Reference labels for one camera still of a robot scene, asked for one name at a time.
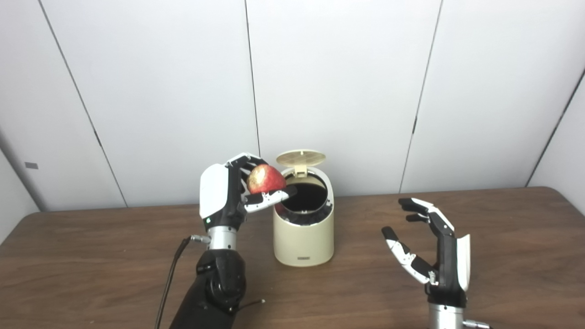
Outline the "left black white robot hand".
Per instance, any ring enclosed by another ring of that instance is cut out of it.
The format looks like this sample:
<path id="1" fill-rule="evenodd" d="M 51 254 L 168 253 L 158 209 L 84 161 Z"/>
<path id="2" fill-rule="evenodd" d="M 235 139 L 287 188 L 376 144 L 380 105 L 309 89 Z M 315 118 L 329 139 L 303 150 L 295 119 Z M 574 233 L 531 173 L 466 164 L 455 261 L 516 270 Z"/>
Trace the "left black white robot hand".
<path id="1" fill-rule="evenodd" d="M 251 171 L 267 162 L 259 156 L 243 152 L 224 164 L 213 164 L 201 175 L 199 215 L 206 231 L 226 226 L 236 230 L 247 214 L 270 208 L 297 194 L 294 186 L 247 193 L 245 179 Z"/>

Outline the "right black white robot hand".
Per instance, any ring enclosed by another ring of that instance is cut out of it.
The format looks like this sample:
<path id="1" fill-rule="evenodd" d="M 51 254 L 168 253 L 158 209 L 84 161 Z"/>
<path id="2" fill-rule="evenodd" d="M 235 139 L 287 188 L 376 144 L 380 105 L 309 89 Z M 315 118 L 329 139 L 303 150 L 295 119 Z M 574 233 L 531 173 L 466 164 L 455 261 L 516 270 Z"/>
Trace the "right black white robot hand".
<path id="1" fill-rule="evenodd" d="M 428 302 L 450 308 L 466 308 L 470 281 L 470 235 L 456 238 L 451 221 L 432 203 L 417 198 L 398 200 L 409 211 L 408 222 L 427 223 L 437 238 L 436 262 L 429 262 L 411 252 L 399 241 L 389 226 L 382 234 L 389 250 L 414 279 L 424 285 Z"/>

